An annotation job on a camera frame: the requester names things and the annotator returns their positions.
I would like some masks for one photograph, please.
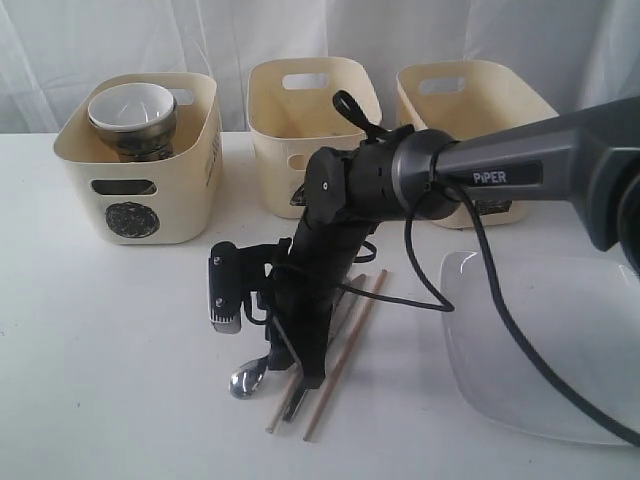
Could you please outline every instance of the transparent tray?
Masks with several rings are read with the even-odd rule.
[[[542,357],[581,395],[640,430],[640,281],[616,262],[497,257],[507,306]],[[515,344],[489,293],[482,256],[449,254],[443,314],[458,388],[478,412],[524,432],[626,445],[557,393]]]

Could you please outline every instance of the metal spoon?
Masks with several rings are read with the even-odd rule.
[[[267,371],[269,355],[256,358],[250,362],[240,365],[238,369],[231,374],[229,381],[229,392],[235,398],[244,399],[253,395]]]

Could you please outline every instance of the white tabletop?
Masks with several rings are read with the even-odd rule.
[[[631,448],[529,436],[490,422],[456,389],[439,314],[378,304],[314,443],[314,401],[275,436],[264,431],[285,375],[233,399],[229,374],[263,355],[260,328],[216,334],[206,265],[221,240],[291,236],[261,204],[250,136],[224,134],[224,178],[205,233],[182,245],[100,240],[52,152],[54,135],[0,136],[0,478],[638,478]],[[443,257],[476,249],[472,232],[416,225],[438,280]],[[605,256],[565,204],[539,204],[492,228],[495,252]],[[398,223],[357,270],[391,274],[385,293],[429,299]],[[606,256],[621,259],[618,250]]]

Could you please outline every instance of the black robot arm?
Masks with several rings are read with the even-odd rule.
[[[352,151],[323,147],[311,157],[296,195],[306,208],[292,244],[262,250],[259,262],[275,266],[260,282],[270,369],[296,361],[307,388],[322,383],[335,288],[365,239],[380,222],[403,220],[415,207],[419,218],[450,215],[460,204],[451,183],[473,200],[569,201],[596,248],[620,241],[640,271],[640,97],[463,142],[411,126],[384,132],[368,124],[348,94],[336,98],[368,139]],[[210,272],[211,298],[218,299],[224,276]],[[246,298],[249,280],[255,284],[247,279],[237,296]],[[221,326],[216,310],[224,308],[212,301],[213,324]],[[226,328],[223,313],[227,325],[218,329],[237,331],[239,310],[238,328]]]

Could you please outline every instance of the white curtain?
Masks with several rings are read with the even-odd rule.
[[[325,55],[365,66],[388,124],[402,67],[469,58],[567,112],[640,93],[640,1],[0,0],[0,132],[56,132],[101,81],[148,71],[210,73],[243,130],[253,66]]]

